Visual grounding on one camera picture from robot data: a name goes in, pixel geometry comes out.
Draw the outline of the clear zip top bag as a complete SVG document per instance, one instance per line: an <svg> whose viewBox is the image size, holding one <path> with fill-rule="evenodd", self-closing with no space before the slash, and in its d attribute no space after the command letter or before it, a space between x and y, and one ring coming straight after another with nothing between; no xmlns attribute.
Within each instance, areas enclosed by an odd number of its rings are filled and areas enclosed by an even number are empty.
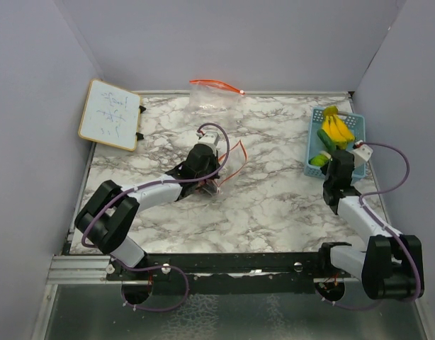
<svg viewBox="0 0 435 340"><path fill-rule="evenodd" d="M246 92L216 79L192 79L186 110L190 113L217 113L234 109Z"/></svg>
<svg viewBox="0 0 435 340"><path fill-rule="evenodd" d="M200 183L198 192L210 196L228 194L235 184L237 176L243 170L248 161L248 154L241 140L230 148L230 151L219 158L222 163L228 155L227 162L220 171L220 177L217 179L208 179Z"/></svg>

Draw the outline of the green fake cucumber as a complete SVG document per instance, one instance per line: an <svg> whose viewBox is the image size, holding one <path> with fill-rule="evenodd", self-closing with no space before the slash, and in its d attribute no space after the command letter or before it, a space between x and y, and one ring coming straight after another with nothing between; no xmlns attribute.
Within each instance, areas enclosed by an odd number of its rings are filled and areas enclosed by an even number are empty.
<svg viewBox="0 0 435 340"><path fill-rule="evenodd" d="M319 129L317 131L317 136L324 145L324 148L327 150L328 153L332 153L337 149L336 144L334 141L330 138L330 136L323 130Z"/></svg>

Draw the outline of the yellow fake banana bunch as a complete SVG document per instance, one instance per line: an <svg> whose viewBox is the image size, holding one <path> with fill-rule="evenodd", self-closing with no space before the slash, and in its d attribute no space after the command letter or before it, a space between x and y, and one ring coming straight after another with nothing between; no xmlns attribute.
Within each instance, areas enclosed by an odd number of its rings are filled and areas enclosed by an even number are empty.
<svg viewBox="0 0 435 340"><path fill-rule="evenodd" d="M322 129L330 136L338 148L346 149L348 143L355 141L355 137L344 121L339 118L338 113L336 106L326 107L323 110Z"/></svg>

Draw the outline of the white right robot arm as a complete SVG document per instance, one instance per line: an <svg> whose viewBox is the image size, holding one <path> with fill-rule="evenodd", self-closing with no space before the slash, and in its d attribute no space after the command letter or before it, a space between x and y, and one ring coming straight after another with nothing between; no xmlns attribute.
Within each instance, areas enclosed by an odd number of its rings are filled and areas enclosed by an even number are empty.
<svg viewBox="0 0 435 340"><path fill-rule="evenodd" d="M323 198L332 212L354 228L366 245L359 251L346 242L324 243L317 271L332 277L340 270L357 278L372 300L416 300L424 293L422 243L382 220L352 184L356 151L332 152L323 183Z"/></svg>

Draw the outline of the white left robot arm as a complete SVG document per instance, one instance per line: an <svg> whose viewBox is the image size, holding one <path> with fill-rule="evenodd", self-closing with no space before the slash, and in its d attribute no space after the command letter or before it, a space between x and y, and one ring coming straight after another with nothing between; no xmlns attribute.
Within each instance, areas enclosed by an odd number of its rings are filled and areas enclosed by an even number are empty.
<svg viewBox="0 0 435 340"><path fill-rule="evenodd" d="M129 236L136 214L164 203L182 200L206 179L218 177L216 144L198 142L186 160L158 180L123 188L104 181L79 211L74 226L93 247L123 263L123 271L137 280L147 271L147 252Z"/></svg>

